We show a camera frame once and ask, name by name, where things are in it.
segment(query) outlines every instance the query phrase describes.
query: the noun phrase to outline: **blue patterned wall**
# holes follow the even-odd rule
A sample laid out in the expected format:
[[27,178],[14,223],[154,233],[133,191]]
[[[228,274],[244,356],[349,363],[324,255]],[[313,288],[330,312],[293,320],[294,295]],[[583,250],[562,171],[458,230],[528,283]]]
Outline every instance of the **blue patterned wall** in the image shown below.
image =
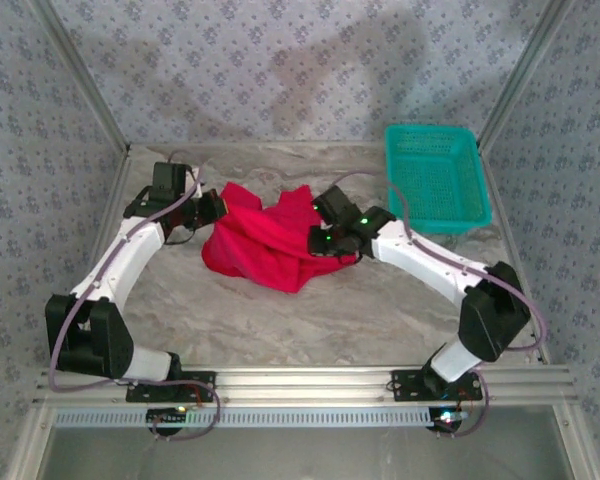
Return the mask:
[[0,0],[0,478],[40,367],[44,304],[84,273],[120,153],[25,2]]
[[132,143],[478,133],[544,0],[53,0]]
[[600,445],[600,0],[576,3],[489,161]]

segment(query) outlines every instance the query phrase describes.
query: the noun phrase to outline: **work surface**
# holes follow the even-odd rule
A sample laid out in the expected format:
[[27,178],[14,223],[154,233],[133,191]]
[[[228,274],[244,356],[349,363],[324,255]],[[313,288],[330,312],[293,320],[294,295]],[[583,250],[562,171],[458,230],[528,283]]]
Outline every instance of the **work surface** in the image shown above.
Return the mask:
[[[204,167],[206,188],[228,181],[275,204],[283,190],[308,184],[315,194],[339,174],[384,168],[381,146],[260,144],[191,146],[174,161]],[[151,183],[153,164],[167,146],[133,146],[118,188],[122,210]],[[361,207],[386,205],[381,179],[356,176],[343,190]],[[462,236],[433,239],[465,257],[493,264],[507,259],[494,224]],[[112,239],[119,221],[105,232]],[[187,364],[370,365],[419,364],[457,332],[458,311],[420,281],[387,264],[364,259],[356,266],[312,279],[297,295],[260,287],[208,270],[200,250],[212,226],[185,245],[165,246],[131,291],[123,316],[135,342],[177,352]],[[532,343],[530,327],[516,340]],[[505,353],[502,363],[535,363],[535,356]]]

